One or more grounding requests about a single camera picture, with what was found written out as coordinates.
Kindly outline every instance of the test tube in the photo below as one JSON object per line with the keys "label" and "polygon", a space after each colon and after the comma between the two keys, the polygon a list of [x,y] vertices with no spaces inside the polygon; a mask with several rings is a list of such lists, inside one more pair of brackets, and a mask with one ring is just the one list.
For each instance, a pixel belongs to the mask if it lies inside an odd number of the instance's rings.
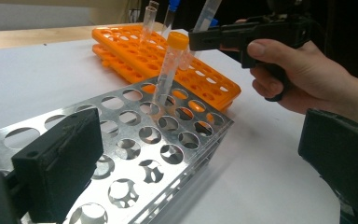
{"label": "test tube", "polygon": [[149,5],[145,8],[144,25],[141,34],[141,45],[148,42],[153,32],[153,26],[156,19],[158,10],[158,2],[150,1]]}
{"label": "test tube", "polygon": [[170,93],[179,61],[183,51],[188,45],[188,36],[172,31],[168,34],[167,44],[168,47],[159,72],[156,91],[153,96],[153,102],[159,102],[162,105],[166,105],[165,103]]}
{"label": "test tube", "polygon": [[[213,20],[214,14],[216,14],[216,11],[219,8],[221,2],[222,0],[206,0],[205,5],[200,13],[200,16],[197,19],[196,26],[193,28],[193,32],[208,30]],[[196,55],[196,51],[187,48],[183,59],[179,65],[180,69],[187,70],[194,57],[199,56],[198,54],[199,53],[197,53]]]}
{"label": "test tube", "polygon": [[172,29],[173,20],[175,19],[175,12],[178,8],[180,0],[170,0],[170,4],[167,8],[167,13],[165,14],[164,23],[162,25],[161,35],[167,39],[168,34]]}

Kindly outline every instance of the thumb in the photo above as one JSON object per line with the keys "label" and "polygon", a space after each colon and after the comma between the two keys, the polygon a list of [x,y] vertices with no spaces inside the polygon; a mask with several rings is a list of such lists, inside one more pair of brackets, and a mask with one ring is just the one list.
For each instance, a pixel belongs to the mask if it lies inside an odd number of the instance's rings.
{"label": "thumb", "polygon": [[276,63],[286,71],[300,70],[307,61],[301,52],[272,39],[254,40],[248,45],[247,51],[252,58],[265,63]]}

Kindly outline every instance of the white table surface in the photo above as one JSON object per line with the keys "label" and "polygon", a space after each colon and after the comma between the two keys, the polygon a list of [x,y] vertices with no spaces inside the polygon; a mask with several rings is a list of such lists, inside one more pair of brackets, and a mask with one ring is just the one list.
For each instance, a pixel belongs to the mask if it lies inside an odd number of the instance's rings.
{"label": "white table surface", "polygon": [[[0,128],[128,85],[101,66],[94,40],[0,49]],[[297,154],[303,115],[260,97],[247,69],[218,50],[200,59],[241,86],[234,125],[210,164],[158,223],[338,223],[339,202]]]}

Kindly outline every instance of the hand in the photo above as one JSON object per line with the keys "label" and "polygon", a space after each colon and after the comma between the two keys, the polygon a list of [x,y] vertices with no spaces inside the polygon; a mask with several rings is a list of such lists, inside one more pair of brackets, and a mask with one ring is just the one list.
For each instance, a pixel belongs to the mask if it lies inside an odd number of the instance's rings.
{"label": "hand", "polygon": [[[285,70],[290,81],[284,90],[283,107],[305,114],[309,108],[337,113],[358,122],[358,78],[338,63],[325,57],[308,42],[292,49],[271,39],[257,39],[247,48],[248,54],[265,63],[275,63]],[[253,87],[271,98],[283,90],[283,84],[262,66],[251,69]]]}

